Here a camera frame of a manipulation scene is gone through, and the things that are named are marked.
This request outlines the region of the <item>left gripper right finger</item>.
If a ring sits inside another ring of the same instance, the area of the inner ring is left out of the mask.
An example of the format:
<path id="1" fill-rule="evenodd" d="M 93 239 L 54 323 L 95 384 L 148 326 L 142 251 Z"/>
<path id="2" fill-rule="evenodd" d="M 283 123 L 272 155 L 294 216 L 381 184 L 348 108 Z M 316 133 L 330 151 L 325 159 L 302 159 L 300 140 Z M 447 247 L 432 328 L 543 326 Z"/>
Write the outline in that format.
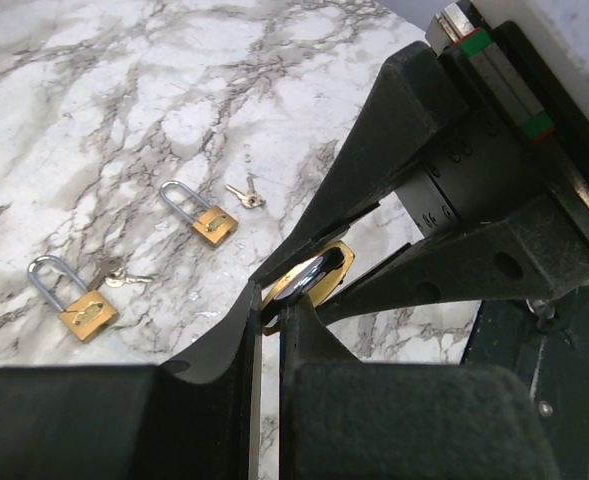
<path id="1" fill-rule="evenodd" d="M 495 366 L 362 362 L 308 298 L 279 317 L 283 479 L 555 479 L 524 385 Z"/>

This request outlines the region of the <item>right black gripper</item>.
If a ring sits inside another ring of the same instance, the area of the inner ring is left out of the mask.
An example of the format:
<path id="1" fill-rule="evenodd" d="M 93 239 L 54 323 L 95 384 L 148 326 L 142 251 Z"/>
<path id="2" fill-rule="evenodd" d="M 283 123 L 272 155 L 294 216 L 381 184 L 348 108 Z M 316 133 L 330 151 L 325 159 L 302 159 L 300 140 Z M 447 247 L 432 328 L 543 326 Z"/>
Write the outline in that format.
<path id="1" fill-rule="evenodd" d="M 425 240 L 319 306 L 326 325 L 437 303 L 553 299 L 589 281 L 584 115 L 521 42 L 515 51 L 480 28 L 440 53 L 426 43 L 385 60 L 298 223 L 251 276 L 274 282 L 397 188 Z"/>

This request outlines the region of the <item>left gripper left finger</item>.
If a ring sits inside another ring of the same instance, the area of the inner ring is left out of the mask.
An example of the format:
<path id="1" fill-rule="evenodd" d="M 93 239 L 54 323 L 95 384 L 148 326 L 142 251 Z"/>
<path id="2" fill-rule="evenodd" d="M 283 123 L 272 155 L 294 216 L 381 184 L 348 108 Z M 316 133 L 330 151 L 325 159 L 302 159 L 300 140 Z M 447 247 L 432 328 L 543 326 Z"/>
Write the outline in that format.
<path id="1" fill-rule="evenodd" d="M 0 368 L 0 479 L 254 479 L 260 287 L 159 365 Z"/>

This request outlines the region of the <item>small brass padlock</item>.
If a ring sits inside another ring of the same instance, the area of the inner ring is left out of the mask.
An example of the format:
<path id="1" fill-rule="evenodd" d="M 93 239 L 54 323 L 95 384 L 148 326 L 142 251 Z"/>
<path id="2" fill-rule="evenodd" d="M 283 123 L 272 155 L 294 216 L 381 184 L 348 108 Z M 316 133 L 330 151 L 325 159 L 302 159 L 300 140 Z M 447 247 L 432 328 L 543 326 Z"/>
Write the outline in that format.
<path id="1" fill-rule="evenodd" d="M 44 265 L 54 266 L 80 290 L 81 295 L 64 306 L 40 281 L 38 272 Z M 58 312 L 58 318 L 81 342 L 87 343 L 119 317 L 118 311 L 96 289 L 85 282 L 59 257 L 42 255 L 27 267 L 27 277 L 46 301 Z"/>
<path id="2" fill-rule="evenodd" d="M 187 213 L 182 207 L 170 199 L 168 192 L 171 190 L 180 190 L 190 200 L 196 201 L 201 207 L 201 210 L 196 214 Z M 166 205 L 183 218 L 213 248 L 218 248 L 238 229 L 238 221 L 229 213 L 219 206 L 210 204 L 199 193 L 181 181 L 165 181 L 159 187 L 159 195 Z"/>

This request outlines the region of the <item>large brass padlock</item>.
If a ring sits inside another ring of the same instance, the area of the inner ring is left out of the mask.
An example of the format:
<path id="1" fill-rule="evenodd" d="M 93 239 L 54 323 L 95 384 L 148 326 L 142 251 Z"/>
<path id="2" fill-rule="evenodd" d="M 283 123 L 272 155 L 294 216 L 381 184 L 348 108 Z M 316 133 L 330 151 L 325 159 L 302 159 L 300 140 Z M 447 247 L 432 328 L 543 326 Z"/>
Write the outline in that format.
<path id="1" fill-rule="evenodd" d="M 308 296 L 319 306 L 343 283 L 355 259 L 353 250 L 343 241 L 335 241 L 281 277 L 261 305 L 262 332 L 266 336 L 280 330 L 280 312 Z"/>

